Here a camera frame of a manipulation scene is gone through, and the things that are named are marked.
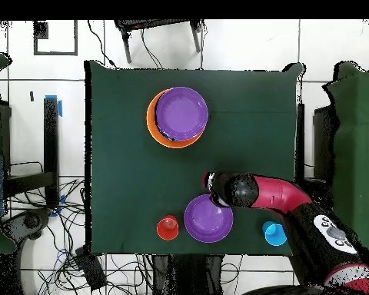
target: table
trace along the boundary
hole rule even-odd
[[[295,85],[302,69],[293,64],[284,72],[112,70],[86,61],[91,252],[291,254],[287,243],[272,247],[263,238],[262,224],[279,221],[270,211],[234,208],[230,234],[214,244],[193,239],[183,214],[191,199],[206,192],[201,187],[205,171],[247,171],[293,180]],[[196,90],[209,111],[201,138],[182,149],[160,145],[146,127],[150,101],[175,86]],[[179,235],[172,241],[156,233],[167,214],[179,223]]]
[[[334,134],[334,212],[369,250],[369,72],[342,62],[326,88],[340,121]]]

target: stacked plates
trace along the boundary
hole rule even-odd
[[[155,96],[146,120],[157,142],[169,148],[183,148],[202,135],[208,122],[208,107],[193,89],[170,88]]]

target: purple plate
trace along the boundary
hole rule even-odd
[[[156,125],[170,139],[192,139],[204,130],[207,122],[206,103],[191,88],[175,87],[158,99]]]
[[[231,208],[220,208],[209,200],[209,194],[193,199],[184,212],[184,225],[195,239],[205,243],[223,240],[232,228]]]

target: black chair leg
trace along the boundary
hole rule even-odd
[[[130,34],[126,31],[123,31],[121,33],[121,38],[123,39],[123,44],[125,45],[127,63],[131,63],[130,47],[128,46],[128,39],[130,38]]]
[[[200,52],[200,42],[198,41],[198,35],[197,35],[197,23],[195,21],[190,21],[190,26],[191,26],[191,32],[193,33],[193,39],[194,39],[194,43],[195,43],[195,51],[197,51],[197,53]]]

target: chair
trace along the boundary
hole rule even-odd
[[[176,24],[179,22],[190,22],[191,32],[195,43],[195,51],[200,51],[200,43],[198,35],[201,31],[201,19],[140,19],[140,20],[115,20],[116,28],[121,32],[121,38],[125,45],[125,52],[127,63],[131,63],[130,48],[128,46],[128,39],[131,31],[141,30],[144,28],[151,28],[156,26]]]

